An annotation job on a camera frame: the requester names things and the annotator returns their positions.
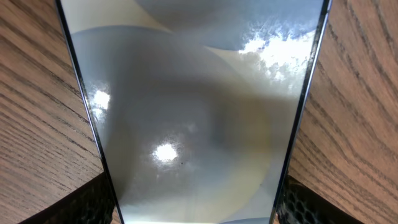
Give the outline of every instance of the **smartphone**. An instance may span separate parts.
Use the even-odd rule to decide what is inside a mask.
[[[330,0],[56,0],[121,223],[272,223]]]

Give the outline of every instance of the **black edge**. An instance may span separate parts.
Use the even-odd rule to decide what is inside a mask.
[[[287,152],[285,156],[284,166],[282,168],[282,173],[280,175],[278,189],[276,192],[274,206],[272,208],[271,217],[269,219],[269,224],[274,223],[275,211],[279,204],[279,196],[282,190],[284,180],[287,175],[287,168],[289,166],[290,158],[292,157],[293,147],[296,140],[297,133],[300,129],[300,123],[304,112],[305,102],[307,101],[308,92],[310,90],[312,75],[315,71],[315,66],[317,65],[317,59],[322,44],[323,35],[325,33],[326,23],[328,22],[328,16],[331,9],[331,3],[333,0],[324,0],[321,14],[319,17],[317,31],[315,32],[315,37],[312,45],[312,50],[310,54],[310,61],[308,62],[307,71],[305,72],[305,78],[303,83],[302,92],[300,95],[300,100],[298,101],[297,112],[293,123],[292,134],[290,135],[289,145],[287,146]]]
[[[91,130],[92,130],[93,135],[95,137],[95,143],[96,143],[96,146],[97,146],[97,150],[98,150],[102,165],[104,167],[104,172],[105,172],[105,174],[106,174],[106,176],[108,178],[109,186],[111,187],[111,190],[112,190],[112,195],[113,195],[113,199],[114,199],[115,204],[116,204],[116,208],[117,208],[117,211],[118,211],[120,222],[121,222],[121,224],[124,224],[124,220],[123,220],[123,217],[121,215],[119,203],[118,203],[118,200],[117,200],[117,197],[116,197],[116,192],[115,192],[113,184],[112,184],[112,178],[111,178],[111,175],[109,173],[108,165],[107,165],[106,159],[105,159],[105,155],[104,155],[103,150],[102,150],[102,145],[101,145],[101,142],[100,142],[100,138],[97,135],[96,126],[91,121],[91,117],[93,117],[93,114],[90,112],[91,108],[90,108],[90,105],[88,103],[88,99],[86,97],[86,95],[87,95],[86,94],[86,89],[85,89],[85,86],[84,86],[84,83],[83,83],[83,78],[81,77],[81,72],[80,72],[80,68],[79,68],[79,65],[78,65],[77,58],[76,58],[75,49],[73,48],[72,38],[71,38],[70,33],[69,33],[68,24],[67,24],[67,21],[65,19],[65,15],[63,13],[61,0],[54,0],[54,1],[55,1],[55,8],[57,10],[58,18],[59,18],[60,23],[61,23],[62,32],[63,32],[63,35],[64,35],[65,40],[66,40],[65,42],[66,42],[66,45],[68,47],[69,56],[72,59],[72,65],[73,65],[73,68],[75,69],[75,75],[76,75],[76,79],[78,80],[78,85],[79,85],[79,89],[80,89],[80,93],[81,93],[81,98],[82,98],[83,103],[85,105],[85,109],[86,109],[86,112],[87,112],[87,115],[88,115],[88,121],[90,122]],[[282,186],[283,186],[285,177],[287,175],[287,168],[289,166],[290,158],[292,157],[292,151],[293,151],[293,146],[294,146],[294,143],[295,143],[296,135],[297,135],[297,133],[298,133],[298,131],[300,129],[300,123],[301,123],[302,115],[303,115],[303,112],[304,112],[304,106],[305,106],[305,102],[307,101],[307,96],[308,96],[308,92],[309,92],[310,85],[311,85],[312,75],[313,75],[313,73],[315,71],[315,66],[316,66],[318,55],[319,55],[320,47],[321,47],[321,44],[322,44],[322,38],[323,38],[323,34],[325,32],[326,23],[328,21],[328,16],[329,16],[329,11],[331,9],[332,1],[333,0],[324,0],[323,6],[322,6],[322,9],[321,9],[320,18],[319,18],[318,25],[317,25],[317,31],[315,33],[314,43],[312,45],[310,61],[308,62],[307,71],[305,73],[303,88],[302,88],[302,92],[301,92],[301,95],[300,95],[300,100],[298,101],[297,112],[296,112],[296,115],[295,115],[293,128],[292,128],[292,134],[290,135],[289,145],[287,147],[285,161],[284,161],[284,165],[283,165],[283,168],[282,168],[282,173],[280,175],[279,184],[278,184],[278,188],[277,188],[277,192],[276,192],[275,200],[274,200],[274,206],[272,208],[271,217],[269,219],[269,224],[273,224],[273,222],[274,222],[275,211],[276,211],[277,205],[279,203],[280,191],[282,190]]]
[[[81,76],[81,72],[80,72],[78,61],[77,61],[75,49],[73,48],[73,42],[72,42],[72,38],[71,38],[70,33],[69,33],[67,20],[65,18],[64,13],[63,13],[62,3],[61,3],[61,0],[54,0],[54,3],[55,3],[55,8],[56,8],[56,11],[57,11],[58,18],[59,18],[60,23],[61,23],[63,36],[65,38],[65,43],[66,43],[66,45],[68,47],[69,56],[72,59],[72,65],[73,65],[73,68],[75,70],[76,79],[78,81],[77,83],[79,85],[81,98],[83,100],[83,103],[85,105],[85,109],[86,109],[86,112],[87,112],[87,115],[88,115],[88,121],[90,122],[91,130],[92,130],[93,135],[95,137],[94,139],[95,139],[95,144],[97,146],[97,150],[98,150],[98,153],[99,153],[99,157],[101,159],[101,162],[102,162],[102,165],[103,165],[103,168],[104,168],[104,172],[106,174],[106,178],[108,179],[108,184],[109,184],[109,186],[111,187],[111,190],[112,190],[112,196],[113,196],[113,200],[114,200],[114,202],[116,204],[116,210],[118,211],[120,222],[121,222],[121,224],[124,224],[124,220],[123,220],[123,217],[122,217],[121,211],[120,211],[118,198],[116,196],[116,192],[115,192],[113,184],[112,184],[111,174],[109,173],[109,169],[108,169],[108,165],[106,163],[105,155],[104,155],[104,152],[102,150],[100,137],[97,135],[97,128],[96,128],[96,126],[94,125],[94,123],[91,120],[91,118],[93,118],[93,114],[91,113],[90,104],[88,103],[88,99],[86,97],[86,95],[87,95],[86,88],[84,86],[83,78]]]

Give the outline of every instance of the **brown wood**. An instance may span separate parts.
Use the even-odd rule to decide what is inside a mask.
[[[335,0],[289,172],[365,223],[398,223],[398,1]],[[0,217],[102,172],[53,1],[0,2]]]

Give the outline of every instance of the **wooden table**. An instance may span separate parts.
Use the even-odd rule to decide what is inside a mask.
[[[0,217],[102,172],[53,1],[0,3]],[[398,223],[398,1],[335,0],[290,174],[365,223]]]

